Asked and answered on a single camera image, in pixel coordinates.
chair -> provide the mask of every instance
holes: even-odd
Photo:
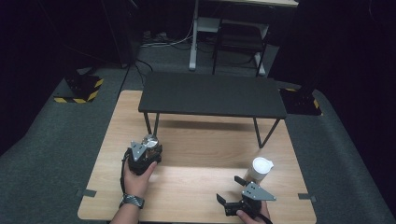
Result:
[[[262,37],[261,29],[254,23],[266,24],[269,28],[274,18],[275,8],[270,6],[235,3],[224,8],[220,16],[218,37],[212,55],[214,59],[212,75],[215,74],[218,51],[226,50],[249,53],[252,55],[251,59],[259,52],[260,61],[257,64],[257,77],[270,34],[266,32]]]

hand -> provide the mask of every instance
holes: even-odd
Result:
[[[267,207],[267,202],[266,201],[262,201],[262,210],[260,211],[260,213],[262,215],[264,215],[265,217],[268,217],[268,219],[270,219],[270,213],[268,212],[268,207]],[[244,211],[242,210],[238,210],[236,211],[236,214],[239,216],[239,218],[241,218],[241,220],[245,223],[245,224],[258,224],[258,223],[265,223],[265,221],[263,221],[261,218],[259,217],[255,217],[254,219],[252,219],[248,214],[246,214]]]
[[[146,190],[149,186],[149,178],[154,172],[156,166],[157,162],[155,161],[148,167],[145,173],[142,175],[136,175],[135,173],[131,172],[128,167],[128,161],[126,161],[123,167],[125,193],[132,194],[139,198],[144,198]]]

wristwatch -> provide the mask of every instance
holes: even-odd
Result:
[[[134,204],[138,206],[140,209],[142,209],[143,205],[145,205],[145,200],[137,196],[134,196],[132,194],[124,193],[121,198],[120,207],[123,206],[125,203]]]

gray carpet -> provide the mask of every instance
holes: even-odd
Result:
[[[142,48],[138,58],[154,71],[190,72],[188,47]],[[210,73],[212,47],[200,43],[199,49],[195,73]],[[267,50],[266,71],[276,51]],[[224,58],[218,75],[254,76],[243,63],[248,56]],[[119,91],[142,90],[149,71],[137,62],[122,85],[127,68],[104,65],[95,73],[104,84],[92,103],[58,104],[49,96],[29,132],[0,158],[0,223],[105,223],[78,218],[77,192],[88,183]],[[396,223],[332,106],[320,92],[314,95],[323,115],[289,115],[286,123],[308,192],[317,199],[318,223]]]

black tabletop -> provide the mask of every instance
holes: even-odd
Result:
[[[148,74],[138,110],[264,119],[287,116],[272,79],[190,73]]]

